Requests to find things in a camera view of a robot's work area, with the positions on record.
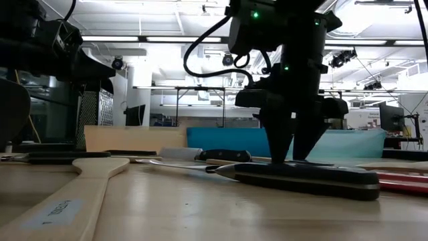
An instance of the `black cable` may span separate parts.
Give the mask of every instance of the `black cable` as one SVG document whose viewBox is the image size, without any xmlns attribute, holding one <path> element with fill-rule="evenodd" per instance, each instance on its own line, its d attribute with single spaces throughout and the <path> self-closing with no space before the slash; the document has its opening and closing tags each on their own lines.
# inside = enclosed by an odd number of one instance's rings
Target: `black cable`
<svg viewBox="0 0 428 241">
<path fill-rule="evenodd" d="M 242 58 L 243 56 L 238 56 L 238 57 L 236 57 L 236 59 L 233 61 L 233 65 L 236 67 L 236 68 L 244 68 L 244 67 L 246 67 L 248 64 L 249 64 L 249 54 L 247 54 L 246 55 L 246 57 L 247 57 L 247 61 L 245 61 L 245 64 L 243 64 L 243 65 L 241 65 L 241 66 L 238 66 L 237 64 L 238 64 L 238 61 Z"/>
<path fill-rule="evenodd" d="M 419 20 L 419 26 L 421 27 L 421 33 L 422 33 L 422 38 L 423 38 L 423 45 L 425 47 L 425 57 L 427 58 L 427 64 L 428 64 L 428 37 L 427 37 L 427 30 L 425 29 L 425 23 L 423 22 L 422 10 L 421 10 L 421 6 L 419 4 L 419 0 L 414 0 L 414 2 L 415 2 L 416 13 L 417 13 L 417 19 Z M 416 108 L 419 107 L 419 105 L 425 99 L 425 97 L 427 96 L 427 94 L 428 94 L 428 92 L 425 93 L 425 95 L 422 97 L 421 101 L 419 101 L 419 103 L 415 106 L 415 108 L 412 110 L 412 112 L 410 112 L 410 114 L 413 114 L 413 111 L 415 111 Z"/>
<path fill-rule="evenodd" d="M 359 62 L 360 62 L 360 64 L 361 64 L 361 66 L 367 71 L 367 73 L 368 74 L 370 74 L 371 76 L 372 76 L 372 78 L 374 79 L 374 80 L 376 80 L 376 78 L 372 75 L 372 73 L 367 69 L 367 67 L 361 62 L 361 60 L 358 58 L 358 57 L 355 57 Z M 410 111 L 406 108 L 406 107 L 404 107 L 400 102 L 399 102 L 399 99 L 398 98 L 396 98 L 395 96 L 393 96 L 390 92 L 389 92 L 389 90 L 387 90 L 384 86 L 382 86 L 382 88 L 384 89 L 384 90 L 386 90 L 387 91 L 387 93 L 391 96 L 391 97 L 393 97 L 394 98 L 394 100 L 395 101 L 397 101 L 397 103 L 399 103 L 399 105 L 401 105 L 401 107 L 403 107 L 405 110 L 407 110 L 407 112 L 409 112 L 410 113 Z"/>
<path fill-rule="evenodd" d="M 268 53 L 266 53 L 266 51 L 260 51 L 261 55 L 263 56 L 263 59 L 265 59 L 266 62 L 266 70 L 264 71 L 264 74 L 269 74 L 271 69 L 272 69 L 272 64 L 270 62 Z"/>
<path fill-rule="evenodd" d="M 183 67 L 188 74 L 190 74 L 191 76 L 194 76 L 194 77 L 198 77 L 198 78 L 210 78 L 210 77 L 219 76 L 222 74 L 228 74 L 228 73 L 236 72 L 236 73 L 240 73 L 240 74 L 245 74 L 248 77 L 249 85 L 252 85 L 254 83 L 253 76 L 245 70 L 230 69 L 230 70 L 221 70 L 221 71 L 208 73 L 208 74 L 198 74 L 198 73 L 191 71 L 189 69 L 189 67 L 187 67 L 187 59 L 189 59 L 190 53 L 196 48 L 196 46 L 198 46 L 206 37 L 208 37 L 210 34 L 212 34 L 215 30 L 217 30 L 221 26 L 225 25 L 225 23 L 227 23 L 229 21 L 229 19 L 231 19 L 231 17 L 232 17 L 232 15 L 230 15 L 230 14 L 227 15 L 225 18 L 220 20 L 220 22 L 216 23 L 213 27 L 208 29 L 203 35 L 201 35 L 201 37 L 198 37 L 198 39 L 196 39 L 196 41 L 190 45 L 189 49 L 186 51 L 185 56 L 183 58 L 183 61 L 184 61 Z"/>
<path fill-rule="evenodd" d="M 64 21 L 68 21 L 68 19 L 72 16 L 74 8 L 76 7 L 76 3 L 78 0 L 73 0 L 72 6 L 70 7 L 70 10 L 68 10 L 67 15 L 64 17 Z"/>
</svg>

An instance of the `blue panel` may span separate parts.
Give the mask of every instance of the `blue panel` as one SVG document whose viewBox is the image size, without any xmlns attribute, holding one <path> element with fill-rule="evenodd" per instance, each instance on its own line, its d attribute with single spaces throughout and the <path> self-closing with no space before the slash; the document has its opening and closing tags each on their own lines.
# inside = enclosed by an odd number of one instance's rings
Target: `blue panel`
<svg viewBox="0 0 428 241">
<path fill-rule="evenodd" d="M 309 157 L 380 158 L 385 139 L 384 130 L 328 130 Z M 187 146 L 192 148 L 247 150 L 254 157 L 270 157 L 264 129 L 188 128 Z"/>
</svg>

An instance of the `desk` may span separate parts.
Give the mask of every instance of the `desk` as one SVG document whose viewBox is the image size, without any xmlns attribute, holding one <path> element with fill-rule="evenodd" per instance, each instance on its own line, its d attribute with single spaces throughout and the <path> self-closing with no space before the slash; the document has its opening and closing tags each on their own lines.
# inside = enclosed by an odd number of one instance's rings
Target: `desk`
<svg viewBox="0 0 428 241">
<path fill-rule="evenodd" d="M 0 165 L 0 225 L 75 176 L 71 166 Z M 358 202 L 132 164 L 109 181 L 94 240 L 428 240 L 427 227 L 423 197 Z"/>
<path fill-rule="evenodd" d="M 418 138 L 406 138 L 406 137 L 386 137 L 383 147 L 401 149 L 402 142 L 419 142 Z"/>
</svg>

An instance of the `knife handle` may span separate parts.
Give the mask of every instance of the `knife handle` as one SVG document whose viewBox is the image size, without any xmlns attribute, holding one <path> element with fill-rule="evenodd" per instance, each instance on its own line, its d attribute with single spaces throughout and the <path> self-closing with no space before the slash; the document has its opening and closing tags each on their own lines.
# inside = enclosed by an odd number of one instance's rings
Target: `knife handle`
<svg viewBox="0 0 428 241">
<path fill-rule="evenodd" d="M 215 149 L 203 151 L 199 155 L 199 160 L 206 161 L 208 159 L 226 160 L 226 161 L 237 161 L 237 162 L 249 162 L 251 161 L 251 155 L 248 151 L 232 151 L 226 149 Z"/>
</svg>

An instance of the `label sticker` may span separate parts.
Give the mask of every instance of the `label sticker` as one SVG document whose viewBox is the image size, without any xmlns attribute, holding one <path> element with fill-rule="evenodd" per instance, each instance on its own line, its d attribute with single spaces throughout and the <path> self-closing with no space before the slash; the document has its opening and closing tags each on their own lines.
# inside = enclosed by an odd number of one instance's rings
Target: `label sticker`
<svg viewBox="0 0 428 241">
<path fill-rule="evenodd" d="M 22 228 L 39 230 L 53 225 L 70 225 L 82 207 L 81 199 L 52 202 L 22 224 Z"/>
</svg>

